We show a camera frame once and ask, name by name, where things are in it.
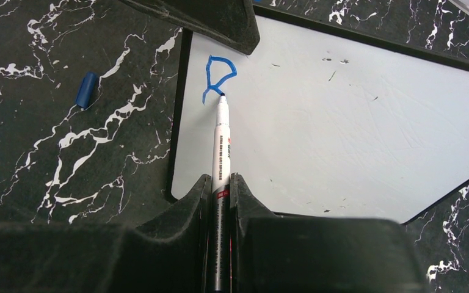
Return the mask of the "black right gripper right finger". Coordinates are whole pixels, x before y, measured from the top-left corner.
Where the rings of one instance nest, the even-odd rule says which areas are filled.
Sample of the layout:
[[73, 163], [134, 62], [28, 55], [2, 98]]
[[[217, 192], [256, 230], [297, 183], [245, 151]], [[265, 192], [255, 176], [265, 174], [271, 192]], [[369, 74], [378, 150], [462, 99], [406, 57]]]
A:
[[231, 176], [235, 292], [427, 292], [404, 227], [385, 219], [280, 216]]

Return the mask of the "blue white marker pen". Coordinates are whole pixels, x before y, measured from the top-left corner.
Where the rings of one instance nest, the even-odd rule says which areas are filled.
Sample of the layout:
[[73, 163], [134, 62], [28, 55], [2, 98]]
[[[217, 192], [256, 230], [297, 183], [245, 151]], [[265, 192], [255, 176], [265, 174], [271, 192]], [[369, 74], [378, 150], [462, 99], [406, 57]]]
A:
[[230, 125], [227, 97], [221, 94], [216, 107], [212, 168], [213, 226], [208, 260], [208, 292], [230, 291]]

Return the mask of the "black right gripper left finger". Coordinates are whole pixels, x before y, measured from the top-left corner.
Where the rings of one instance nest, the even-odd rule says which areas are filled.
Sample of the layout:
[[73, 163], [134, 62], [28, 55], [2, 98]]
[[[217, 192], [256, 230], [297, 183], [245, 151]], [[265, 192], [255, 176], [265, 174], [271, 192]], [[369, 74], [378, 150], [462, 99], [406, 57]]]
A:
[[200, 292], [202, 175], [185, 197], [131, 228], [0, 224], [0, 292]]

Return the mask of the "blue marker cap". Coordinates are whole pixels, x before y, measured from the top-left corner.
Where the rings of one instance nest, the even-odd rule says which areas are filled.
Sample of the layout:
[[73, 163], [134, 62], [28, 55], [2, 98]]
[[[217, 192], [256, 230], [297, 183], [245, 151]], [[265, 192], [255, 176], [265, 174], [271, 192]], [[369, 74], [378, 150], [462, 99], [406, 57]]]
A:
[[81, 109], [87, 109], [90, 103], [90, 97], [94, 91], [97, 75], [89, 71], [81, 81], [80, 87], [76, 94], [75, 105]]

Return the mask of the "black framed whiteboard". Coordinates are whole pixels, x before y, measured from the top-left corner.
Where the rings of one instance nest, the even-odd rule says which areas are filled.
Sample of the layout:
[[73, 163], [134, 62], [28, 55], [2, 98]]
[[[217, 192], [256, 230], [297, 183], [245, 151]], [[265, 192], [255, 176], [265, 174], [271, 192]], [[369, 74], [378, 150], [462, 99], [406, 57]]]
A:
[[183, 42], [172, 196], [211, 173], [220, 93], [231, 171], [272, 211], [403, 223], [469, 180], [469, 71], [302, 19], [256, 21], [248, 56], [197, 33]]

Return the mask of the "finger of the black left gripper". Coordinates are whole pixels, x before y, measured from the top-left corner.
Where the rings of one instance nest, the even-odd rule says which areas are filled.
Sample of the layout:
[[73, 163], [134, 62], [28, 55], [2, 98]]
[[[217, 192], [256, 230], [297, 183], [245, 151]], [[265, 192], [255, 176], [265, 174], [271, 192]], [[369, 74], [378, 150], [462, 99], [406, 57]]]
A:
[[123, 3], [246, 55], [253, 53], [260, 42], [252, 1], [125, 0]]

